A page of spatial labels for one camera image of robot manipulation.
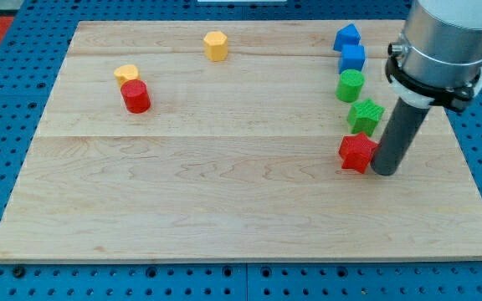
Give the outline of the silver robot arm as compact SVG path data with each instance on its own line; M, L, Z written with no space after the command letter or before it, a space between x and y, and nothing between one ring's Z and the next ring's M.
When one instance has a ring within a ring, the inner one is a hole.
M482 0L414 0L387 51L387 79L406 104L466 110L482 89Z

